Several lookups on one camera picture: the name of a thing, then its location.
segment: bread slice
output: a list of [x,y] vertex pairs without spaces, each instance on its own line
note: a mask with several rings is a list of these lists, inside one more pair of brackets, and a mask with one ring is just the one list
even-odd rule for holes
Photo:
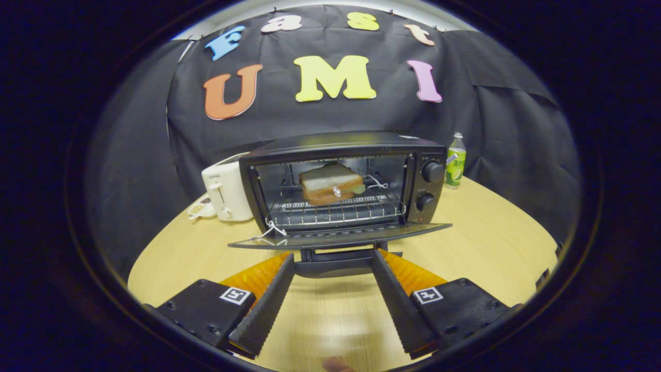
[[319,197],[316,199],[306,199],[306,200],[310,205],[327,205],[327,204],[333,204],[335,202],[343,201],[346,199],[351,199],[352,197],[354,197],[354,193],[352,193],[351,191],[342,191],[339,196],[333,194],[324,197]]
[[354,196],[351,190],[363,185],[361,175],[339,163],[300,173],[298,179],[303,187],[303,198],[311,205],[349,199]]

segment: yellow letter m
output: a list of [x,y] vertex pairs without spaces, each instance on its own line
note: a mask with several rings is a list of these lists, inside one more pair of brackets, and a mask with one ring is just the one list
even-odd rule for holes
[[369,86],[366,65],[369,60],[361,56],[345,56],[336,69],[319,56],[296,58],[295,65],[301,66],[301,91],[296,94],[296,101],[318,101],[323,93],[317,89],[317,82],[332,98],[340,94],[346,80],[346,89],[342,94],[351,99],[371,99],[376,91]]

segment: pink letter i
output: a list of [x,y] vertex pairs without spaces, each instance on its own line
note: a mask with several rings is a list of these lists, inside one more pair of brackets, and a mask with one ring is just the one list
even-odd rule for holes
[[418,78],[418,98],[423,101],[441,102],[443,98],[436,91],[434,80],[432,79],[432,65],[416,60],[408,60],[408,65],[413,68],[415,76]]

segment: wire rack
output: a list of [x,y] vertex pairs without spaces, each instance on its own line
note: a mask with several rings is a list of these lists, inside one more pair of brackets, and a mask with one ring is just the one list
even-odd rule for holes
[[321,206],[303,200],[301,186],[283,186],[280,198],[272,205],[270,220],[276,226],[304,227],[388,219],[406,213],[406,206],[390,188],[372,186],[351,199]]

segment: person's hand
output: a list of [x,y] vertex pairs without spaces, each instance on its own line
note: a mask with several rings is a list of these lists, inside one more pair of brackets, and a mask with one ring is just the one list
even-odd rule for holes
[[346,364],[344,358],[340,356],[328,357],[321,362],[321,366],[328,372],[358,372],[349,364]]

